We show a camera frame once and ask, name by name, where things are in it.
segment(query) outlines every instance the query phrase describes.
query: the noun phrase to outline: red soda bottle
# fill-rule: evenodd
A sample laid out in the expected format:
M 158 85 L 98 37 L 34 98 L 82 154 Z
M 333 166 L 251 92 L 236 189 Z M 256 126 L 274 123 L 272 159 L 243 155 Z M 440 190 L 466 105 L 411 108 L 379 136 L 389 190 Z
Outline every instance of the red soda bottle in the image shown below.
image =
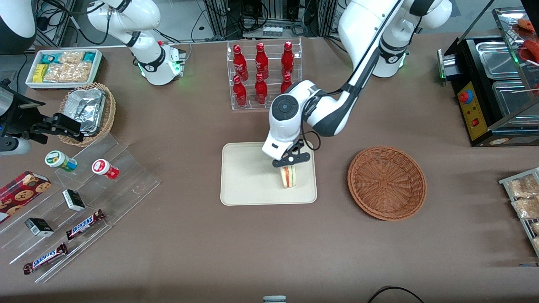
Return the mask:
M 232 48 L 234 50 L 234 69 L 236 75 L 240 76 L 243 82 L 249 79 L 249 72 L 247 71 L 247 61 L 245 56 L 241 53 L 241 47 L 239 45 L 234 45 Z
M 257 82 L 254 84 L 254 90 L 257 91 L 258 104 L 266 104 L 266 99 L 268 97 L 268 86 L 264 82 L 264 76 L 262 73 L 257 74 Z
M 292 42 L 290 41 L 285 42 L 285 51 L 282 53 L 281 64 L 281 73 L 283 77 L 287 72 L 290 73 L 290 75 L 294 73 L 294 54 L 292 53 Z
M 285 91 L 290 87 L 290 85 L 292 85 L 291 79 L 292 76 L 290 75 L 290 73 L 286 73 L 281 83 L 281 94 L 284 94 Z
M 254 61 L 257 65 L 257 73 L 261 73 L 264 79 L 267 79 L 270 75 L 270 68 L 268 63 L 268 56 L 264 51 L 264 43 L 257 43 L 257 56 Z
M 236 103 L 239 107 L 247 106 L 247 90 L 245 89 L 245 86 L 241 83 L 240 77 L 238 75 L 234 75 L 232 81 L 234 81 L 234 86 L 232 87 L 232 90 L 234 91 L 234 98 L 236 99 Z

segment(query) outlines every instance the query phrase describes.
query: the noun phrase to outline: woven bread basket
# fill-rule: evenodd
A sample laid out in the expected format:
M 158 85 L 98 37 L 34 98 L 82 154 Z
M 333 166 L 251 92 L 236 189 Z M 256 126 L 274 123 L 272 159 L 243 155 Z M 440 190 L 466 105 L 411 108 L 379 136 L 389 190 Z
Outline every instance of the woven bread basket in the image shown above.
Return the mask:
M 97 140 L 98 138 L 106 136 L 110 132 L 110 129 L 112 129 L 112 124 L 114 123 L 114 115 L 116 114 L 116 101 L 114 100 L 114 96 L 112 95 L 110 90 L 105 85 L 101 83 L 92 83 L 85 86 L 77 87 L 72 92 L 91 88 L 99 88 L 107 94 L 107 99 L 105 100 L 105 108 L 103 109 L 103 116 L 101 118 L 101 126 L 99 133 L 93 137 L 84 137 L 84 140 L 82 142 L 79 142 L 68 136 L 59 136 L 60 140 L 65 144 L 85 147 L 93 141 Z M 64 101 L 60 105 L 61 113 L 64 111 L 64 106 L 66 105 L 66 100 L 68 96 L 69 94 L 65 96 Z
M 371 216 L 404 220 L 423 206 L 426 181 L 421 168 L 404 152 L 375 146 L 358 153 L 348 168 L 348 188 Z

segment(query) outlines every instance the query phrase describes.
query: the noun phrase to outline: clear acrylic display stand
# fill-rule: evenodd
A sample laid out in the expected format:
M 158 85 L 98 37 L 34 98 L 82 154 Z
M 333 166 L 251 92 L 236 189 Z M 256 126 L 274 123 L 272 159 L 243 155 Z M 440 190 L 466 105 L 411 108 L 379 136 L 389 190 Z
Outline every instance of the clear acrylic display stand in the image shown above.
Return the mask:
M 56 170 L 49 177 L 53 186 L 42 194 L 44 198 L 41 201 L 38 197 L 0 225 L 1 254 L 11 260 L 11 265 L 20 267 L 21 274 L 26 263 L 66 242 L 69 254 L 56 258 L 29 275 L 36 283 L 48 281 L 159 185 L 150 172 L 131 156 L 127 146 L 110 134 L 93 142 L 73 158 L 78 162 L 75 171 Z M 97 159 L 105 159 L 118 167 L 119 176 L 109 180 L 94 174 L 91 165 Z M 62 195 L 65 189 L 79 192 L 86 205 L 84 211 L 77 212 L 67 207 Z M 65 232 L 98 209 L 103 211 L 105 219 L 68 242 Z M 45 219 L 54 230 L 53 235 L 48 238 L 34 236 L 24 224 L 29 217 Z
M 230 100 L 232 109 L 264 109 L 269 108 L 275 97 L 281 94 L 282 74 L 281 74 L 281 57 L 285 50 L 285 42 L 292 42 L 292 52 L 294 53 L 294 72 L 292 74 L 292 83 L 297 83 L 303 80 L 303 71 L 301 65 L 302 49 L 301 39 L 274 39 L 264 40 L 264 50 L 268 55 L 269 61 L 269 77 L 265 80 L 268 86 L 268 97 L 266 104 L 261 105 L 257 102 L 256 92 L 254 90 L 254 84 L 256 83 L 257 68 L 254 62 L 254 58 L 257 55 L 257 42 L 251 40 L 241 40 L 227 44 L 226 50 L 226 64 L 229 70 L 229 86 L 230 86 Z M 236 99 L 234 98 L 234 82 L 232 77 L 236 74 L 234 70 L 234 52 L 232 47 L 238 44 L 241 46 L 241 52 L 247 60 L 247 71 L 249 72 L 249 79 L 243 83 L 247 89 L 247 106 L 239 107 Z

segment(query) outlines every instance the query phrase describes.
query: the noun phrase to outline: table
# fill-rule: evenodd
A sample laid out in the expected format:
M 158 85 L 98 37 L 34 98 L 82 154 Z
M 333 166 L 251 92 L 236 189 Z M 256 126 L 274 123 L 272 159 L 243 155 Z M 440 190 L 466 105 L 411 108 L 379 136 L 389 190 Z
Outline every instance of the table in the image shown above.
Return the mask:
M 536 259 L 497 180 L 537 167 L 539 149 L 469 147 L 451 87 L 436 80 L 436 49 L 456 36 L 417 35 L 396 76 L 370 80 L 346 128 L 323 138 L 318 199 L 307 205 L 221 204 L 222 147 L 268 131 L 267 112 L 230 109 L 226 43 L 194 45 L 185 76 L 163 87 L 140 76 L 127 48 L 101 49 L 100 79 L 118 103 L 112 133 L 162 184 L 45 284 L 0 256 L 1 301 L 366 302 L 385 285 L 426 302 L 533 301 L 539 270 L 516 266 Z M 303 39 L 303 51 L 304 79 L 327 91 L 351 73 L 348 56 L 323 39 Z M 47 102 L 46 114 L 65 94 L 26 93 Z M 425 204 L 405 221 L 368 216 L 348 192 L 351 159 L 379 144 L 407 152 L 425 173 Z M 56 137 L 32 145 L 0 158 L 0 184 L 23 170 L 51 174 L 43 157 L 52 149 L 79 150 Z M 390 300 L 414 302 L 398 291 L 378 302 Z

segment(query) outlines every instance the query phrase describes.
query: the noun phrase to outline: sausage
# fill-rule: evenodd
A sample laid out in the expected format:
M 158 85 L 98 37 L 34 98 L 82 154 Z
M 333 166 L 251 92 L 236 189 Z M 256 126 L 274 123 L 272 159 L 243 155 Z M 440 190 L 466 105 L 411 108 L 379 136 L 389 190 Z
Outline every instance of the sausage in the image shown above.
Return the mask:
M 535 32 L 534 25 L 530 22 L 530 20 L 519 19 L 518 23 L 519 23 L 520 28 L 523 28 L 525 30 L 529 30 L 531 32 Z

